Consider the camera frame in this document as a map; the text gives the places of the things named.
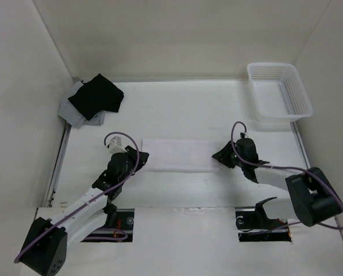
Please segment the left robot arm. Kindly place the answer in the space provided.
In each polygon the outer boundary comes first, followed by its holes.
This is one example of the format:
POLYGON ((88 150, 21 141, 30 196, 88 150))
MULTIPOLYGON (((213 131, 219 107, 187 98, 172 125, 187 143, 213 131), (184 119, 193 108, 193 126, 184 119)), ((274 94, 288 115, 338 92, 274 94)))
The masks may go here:
POLYGON ((142 169, 148 158, 149 153, 138 152, 131 146, 112 154, 106 170, 83 196, 61 213, 32 222, 15 262, 23 263, 39 275, 56 275, 70 246, 100 227, 114 227, 117 208, 112 202, 125 181, 142 169))

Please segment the white tank top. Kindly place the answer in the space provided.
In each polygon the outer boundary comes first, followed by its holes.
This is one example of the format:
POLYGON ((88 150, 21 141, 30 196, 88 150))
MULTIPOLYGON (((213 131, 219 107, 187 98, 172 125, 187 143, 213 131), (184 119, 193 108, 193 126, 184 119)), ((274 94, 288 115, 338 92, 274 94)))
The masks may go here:
POLYGON ((144 167, 154 173, 212 173, 219 170, 212 158, 221 144, 195 139, 143 139, 142 152, 149 153, 144 167))

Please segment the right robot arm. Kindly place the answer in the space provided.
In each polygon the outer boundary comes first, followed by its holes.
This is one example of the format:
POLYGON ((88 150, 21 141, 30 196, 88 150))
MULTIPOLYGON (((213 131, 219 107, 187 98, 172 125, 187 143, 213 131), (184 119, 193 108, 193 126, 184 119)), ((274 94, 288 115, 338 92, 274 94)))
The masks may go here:
POLYGON ((228 142, 212 158, 227 168, 239 167, 246 179, 286 190, 290 196, 294 217, 307 227, 343 212, 343 204, 318 167, 304 170, 298 167, 274 166, 261 160, 250 138, 228 142))

